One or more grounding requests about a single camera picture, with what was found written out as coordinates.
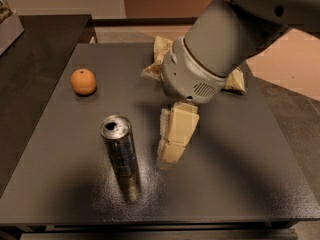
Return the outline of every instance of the can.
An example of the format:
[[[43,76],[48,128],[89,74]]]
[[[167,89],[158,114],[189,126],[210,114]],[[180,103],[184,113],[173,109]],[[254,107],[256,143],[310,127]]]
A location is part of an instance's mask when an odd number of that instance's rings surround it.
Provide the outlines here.
[[[129,120],[118,115],[107,117],[102,122],[101,135],[115,174],[132,176],[137,168],[137,159]]]

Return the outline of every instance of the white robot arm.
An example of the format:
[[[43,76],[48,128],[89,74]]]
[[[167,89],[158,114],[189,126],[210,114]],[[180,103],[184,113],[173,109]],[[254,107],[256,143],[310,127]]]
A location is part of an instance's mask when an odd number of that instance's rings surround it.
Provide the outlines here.
[[[213,0],[165,56],[164,92],[178,101],[209,102],[235,67],[291,27],[320,37],[320,0]]]

